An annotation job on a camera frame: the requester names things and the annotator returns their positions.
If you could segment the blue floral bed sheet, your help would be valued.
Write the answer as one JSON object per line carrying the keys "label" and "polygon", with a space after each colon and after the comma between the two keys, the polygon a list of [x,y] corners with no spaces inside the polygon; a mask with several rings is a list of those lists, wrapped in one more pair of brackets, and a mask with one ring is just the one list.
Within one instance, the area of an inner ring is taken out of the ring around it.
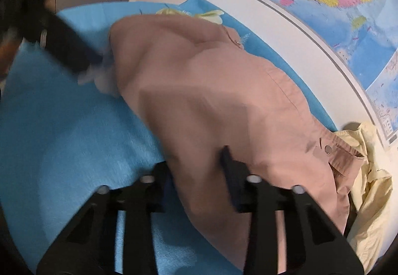
{"label": "blue floral bed sheet", "polygon": [[[69,8],[59,16],[106,52],[114,22],[163,8],[188,14],[219,9],[206,0],[179,5],[109,2]],[[238,32],[245,50],[285,71],[301,88],[312,114],[337,130],[281,56],[228,13],[221,19]],[[156,138],[123,99],[100,93],[93,83],[79,85],[39,46],[21,46],[1,97],[1,205],[13,242],[31,271],[97,187],[130,185],[160,161]],[[195,230],[170,183],[165,208],[165,214],[153,216],[159,274],[242,274]]]}

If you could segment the pink jacket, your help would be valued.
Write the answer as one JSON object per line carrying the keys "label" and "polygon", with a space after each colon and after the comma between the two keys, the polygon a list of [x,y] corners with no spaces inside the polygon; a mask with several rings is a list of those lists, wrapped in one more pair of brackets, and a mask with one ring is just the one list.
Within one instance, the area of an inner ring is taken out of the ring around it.
{"label": "pink jacket", "polygon": [[184,15],[136,15],[110,29],[117,88],[158,138],[193,226],[243,268],[249,215],[229,199],[219,163],[272,185],[302,185],[344,230],[363,156],[311,114],[295,82],[240,45],[228,27]]}

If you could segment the cream yellow garment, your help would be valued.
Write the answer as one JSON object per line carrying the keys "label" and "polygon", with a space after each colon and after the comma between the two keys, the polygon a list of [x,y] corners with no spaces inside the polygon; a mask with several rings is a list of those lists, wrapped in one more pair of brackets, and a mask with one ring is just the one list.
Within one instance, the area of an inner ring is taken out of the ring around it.
{"label": "cream yellow garment", "polygon": [[365,122],[356,130],[335,133],[363,157],[349,198],[355,212],[348,221],[347,240],[369,273],[378,260],[389,223],[393,178],[388,172],[391,160],[378,138],[376,126]]}

